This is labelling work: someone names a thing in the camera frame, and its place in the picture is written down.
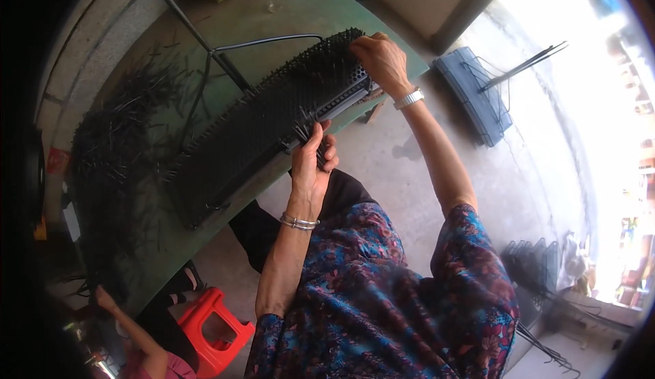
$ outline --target elderly woman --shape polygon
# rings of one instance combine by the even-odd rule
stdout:
[[[381,32],[351,50],[396,101],[425,157],[446,218],[432,277],[407,268],[387,214],[335,169],[333,135],[325,138],[331,173],[317,170],[316,149],[330,123],[316,123],[293,155],[280,222],[253,202],[230,223],[261,272],[245,377],[499,378],[519,310],[466,170],[407,80],[405,53]]]

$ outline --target green table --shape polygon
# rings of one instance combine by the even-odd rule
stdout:
[[[270,3],[275,7],[274,12],[268,9]],[[397,42],[407,53],[407,73],[410,79],[416,78],[428,69],[405,41],[354,0],[225,0],[220,4],[183,0],[180,6],[214,46],[295,33],[313,32],[328,37],[336,32],[356,27],[369,35],[376,31],[383,31]],[[175,46],[165,47],[178,42],[179,44]],[[228,55],[246,80],[254,84],[315,43],[316,40],[313,39],[286,40],[235,49]],[[148,56],[153,53],[161,54],[156,58],[160,63],[174,62],[188,67],[189,70],[204,68],[206,53],[175,16],[167,12],[130,48],[106,81],[98,99],[101,100],[106,96],[131,64],[139,59],[148,59]],[[220,67],[212,62],[211,74],[220,72],[222,72]],[[198,85],[200,79],[199,73],[189,79],[187,83],[189,92]],[[210,116],[213,118],[220,114],[241,95],[240,90],[229,78],[211,79],[204,91]],[[333,119],[330,132],[334,133],[344,128],[380,100],[375,99],[351,106]],[[182,108],[185,112],[188,112],[191,103],[191,97],[184,102]],[[198,107],[196,114],[206,119],[206,114],[201,107]],[[151,123],[168,123],[169,127],[178,128],[184,124],[184,119],[170,108],[157,113]],[[202,124],[197,126],[196,130],[202,130]],[[165,135],[162,126],[150,130],[153,141]],[[130,290],[130,296],[125,304],[126,311],[135,315],[143,309],[187,260],[250,201],[282,177],[290,167],[290,156],[285,154],[277,156],[236,192],[228,209],[217,212],[193,231],[182,227],[172,211],[168,196],[159,185],[154,182],[144,184],[139,209],[145,207],[151,210],[153,218],[144,233],[142,244],[136,249],[135,258],[119,260],[119,267]]]

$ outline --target pink shirt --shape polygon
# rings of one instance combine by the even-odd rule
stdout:
[[[168,365],[166,366],[165,379],[196,379],[196,374],[184,359],[170,352],[168,354]],[[120,371],[120,377],[124,379],[152,379],[148,372],[141,366],[145,354],[135,351],[130,354],[127,365]]]

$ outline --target perforated metal frame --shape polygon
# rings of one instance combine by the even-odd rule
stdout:
[[[239,99],[178,156],[167,180],[180,220],[196,228],[276,154],[293,143],[299,106],[333,118],[365,97],[372,82],[348,49],[349,29],[307,49]]]

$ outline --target red plastic stool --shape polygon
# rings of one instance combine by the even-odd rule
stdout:
[[[200,298],[193,301],[182,318],[177,321],[198,352],[200,359],[198,377],[200,379],[213,378],[221,373],[248,342],[250,336],[255,333],[255,326],[252,323],[248,322],[243,325],[230,314],[230,311],[223,305],[224,296],[225,294],[220,289],[208,288]],[[202,335],[202,324],[212,312],[216,312],[236,333],[233,342],[219,339],[210,344]]]

